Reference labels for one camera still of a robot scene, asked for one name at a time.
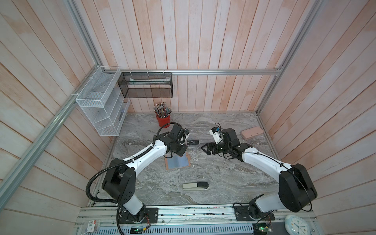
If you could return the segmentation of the black VIP card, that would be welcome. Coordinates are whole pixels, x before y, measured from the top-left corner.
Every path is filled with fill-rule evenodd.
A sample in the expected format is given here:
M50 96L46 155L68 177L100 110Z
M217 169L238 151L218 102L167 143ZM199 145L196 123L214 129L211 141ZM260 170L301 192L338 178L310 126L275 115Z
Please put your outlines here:
M189 139L187 140L188 146L197 146L199 145L199 139Z

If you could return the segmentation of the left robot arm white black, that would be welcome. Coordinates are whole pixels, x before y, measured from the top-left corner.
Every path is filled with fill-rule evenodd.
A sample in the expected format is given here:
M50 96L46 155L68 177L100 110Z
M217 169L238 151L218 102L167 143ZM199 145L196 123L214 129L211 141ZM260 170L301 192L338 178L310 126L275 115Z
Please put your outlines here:
M178 123L172 125L169 132L157 132L152 143L137 154L123 160L114 159L106 171L102 189L120 209L129 212L137 221L145 216L145 204L135 195L137 176L159 157L167 153L182 157L188 148L186 138L190 131Z

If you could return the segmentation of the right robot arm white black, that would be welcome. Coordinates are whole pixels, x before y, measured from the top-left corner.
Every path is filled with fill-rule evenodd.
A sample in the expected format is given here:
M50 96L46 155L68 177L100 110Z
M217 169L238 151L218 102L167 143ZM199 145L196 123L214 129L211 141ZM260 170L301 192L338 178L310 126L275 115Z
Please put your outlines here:
M248 143L241 143L232 128L214 127L209 133L214 141L201 147L207 155L224 154L250 164L278 183L277 193L259 195L250 201L249 211L253 218L280 209L299 212L317 198L315 186L303 165L281 162L259 152Z

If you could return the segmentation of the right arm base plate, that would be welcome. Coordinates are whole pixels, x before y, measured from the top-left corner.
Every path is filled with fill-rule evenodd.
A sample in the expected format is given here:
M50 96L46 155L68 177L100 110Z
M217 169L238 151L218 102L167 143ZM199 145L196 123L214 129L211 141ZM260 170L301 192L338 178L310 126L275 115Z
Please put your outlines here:
M273 212L262 212L253 205L234 204L233 209L237 221L275 220Z

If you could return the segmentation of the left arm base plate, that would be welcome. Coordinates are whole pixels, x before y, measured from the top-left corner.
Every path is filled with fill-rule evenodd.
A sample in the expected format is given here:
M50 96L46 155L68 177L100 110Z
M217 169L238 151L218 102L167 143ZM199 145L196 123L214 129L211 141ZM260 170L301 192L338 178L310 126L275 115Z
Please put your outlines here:
M128 210L119 208L117 212L117 223L131 225L153 224L157 223L158 215L159 209L157 207L142 208L136 215L133 215Z

